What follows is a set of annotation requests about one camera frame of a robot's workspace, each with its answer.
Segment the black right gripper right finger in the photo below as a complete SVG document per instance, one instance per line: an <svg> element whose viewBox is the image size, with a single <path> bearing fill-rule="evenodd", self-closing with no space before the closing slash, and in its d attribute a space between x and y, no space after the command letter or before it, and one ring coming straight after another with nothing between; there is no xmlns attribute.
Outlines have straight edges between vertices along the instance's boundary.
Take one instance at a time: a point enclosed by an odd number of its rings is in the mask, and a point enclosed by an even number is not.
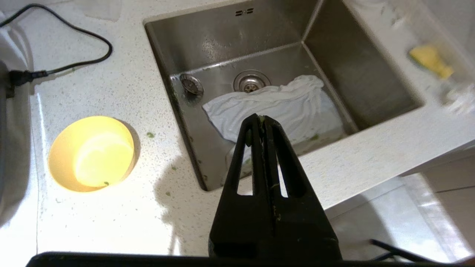
<svg viewBox="0 0 475 267"><path fill-rule="evenodd" d="M282 259L341 260L338 238L283 127L263 117L273 250Z"/></svg>

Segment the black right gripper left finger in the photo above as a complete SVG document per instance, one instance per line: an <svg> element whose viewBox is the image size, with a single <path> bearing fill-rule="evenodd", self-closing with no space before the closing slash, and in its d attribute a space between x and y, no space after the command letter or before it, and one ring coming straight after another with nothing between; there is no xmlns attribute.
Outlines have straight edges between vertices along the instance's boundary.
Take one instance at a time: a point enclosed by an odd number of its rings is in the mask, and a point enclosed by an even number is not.
<svg viewBox="0 0 475 267"><path fill-rule="evenodd" d="M209 233L209 256L257 258L263 242L272 235L272 215L266 178L261 120L256 114L244 119L227 178ZM244 151L251 149L252 195L238 193Z"/></svg>

